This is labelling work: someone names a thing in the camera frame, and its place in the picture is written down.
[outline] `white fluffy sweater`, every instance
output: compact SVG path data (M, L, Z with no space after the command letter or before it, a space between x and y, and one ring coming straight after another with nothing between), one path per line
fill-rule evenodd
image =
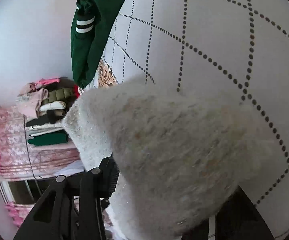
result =
M270 142L252 107L233 102L124 83L73 105L63 126L86 169L111 153L120 168L111 204L129 240L178 238L256 174Z

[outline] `stack of folded clothes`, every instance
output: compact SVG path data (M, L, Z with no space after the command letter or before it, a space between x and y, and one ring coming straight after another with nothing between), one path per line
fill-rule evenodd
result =
M35 149L75 148L62 128L61 120L77 96L67 78L41 79L26 84L16 103L26 117L27 141Z

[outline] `green jacket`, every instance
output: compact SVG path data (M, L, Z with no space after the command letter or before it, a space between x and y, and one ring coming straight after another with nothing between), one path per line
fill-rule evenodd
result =
M77 0L71 26L75 83L85 88L94 78L111 28L124 0Z
M43 100L41 105L52 103L54 101L66 101L66 99L74 96L72 88L60 88L48 93L48 98Z
M29 144L36 146L52 145L68 142L68 135L64 130L47 133L39 136L35 136L33 139L28 139Z

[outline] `pink curtain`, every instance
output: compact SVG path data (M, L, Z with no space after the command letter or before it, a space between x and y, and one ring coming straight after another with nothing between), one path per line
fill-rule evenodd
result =
M22 222L25 220L34 204L20 205L16 203L6 204L6 209L8 210L9 216L12 217L13 223L19 228Z
M49 178L68 164L79 160L77 149L34 150L28 146L24 116L15 106L0 107L0 176L7 181Z

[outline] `green sleeve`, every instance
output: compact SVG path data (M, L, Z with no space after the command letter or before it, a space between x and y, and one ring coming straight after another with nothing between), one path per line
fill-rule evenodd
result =
M88 55L95 38L96 7L93 0L77 0L71 25L71 60L75 83L81 86L88 71Z

